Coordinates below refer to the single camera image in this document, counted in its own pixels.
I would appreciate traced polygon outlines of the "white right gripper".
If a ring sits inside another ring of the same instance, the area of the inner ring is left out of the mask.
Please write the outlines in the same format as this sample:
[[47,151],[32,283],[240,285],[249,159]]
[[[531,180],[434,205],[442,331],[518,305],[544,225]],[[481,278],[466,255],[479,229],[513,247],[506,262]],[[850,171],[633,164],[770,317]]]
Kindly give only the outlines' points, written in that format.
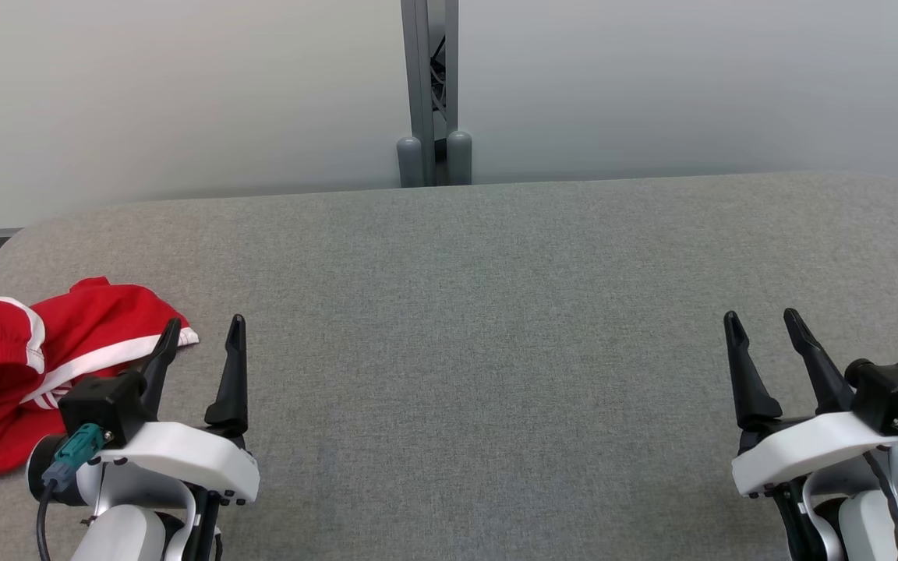
[[744,324],[736,312],[727,312],[723,328],[735,419],[744,430],[733,460],[737,492],[744,496],[763,494],[801,477],[812,496],[853,496],[877,490],[878,479],[870,472],[866,453],[875,453],[884,475],[898,485],[898,436],[884,436],[853,413],[845,412],[850,411],[854,398],[851,385],[798,310],[784,309],[783,319],[790,341],[808,370],[817,401],[814,413],[820,416],[780,424],[774,431],[763,426],[780,419],[783,409],[770,397],[753,365]]

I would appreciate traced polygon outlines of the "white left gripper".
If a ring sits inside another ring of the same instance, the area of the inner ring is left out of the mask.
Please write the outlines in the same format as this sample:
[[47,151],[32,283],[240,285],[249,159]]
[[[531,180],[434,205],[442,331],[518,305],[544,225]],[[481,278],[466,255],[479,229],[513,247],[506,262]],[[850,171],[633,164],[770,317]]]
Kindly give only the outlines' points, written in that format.
[[178,507],[190,488],[249,503],[260,490],[260,469],[249,451],[224,437],[243,437],[249,427],[246,320],[234,315],[214,402],[204,412],[207,431],[157,422],[168,367],[179,347],[182,322],[172,317],[140,370],[136,416],[143,427],[120,450],[102,450],[103,490],[152,507]]

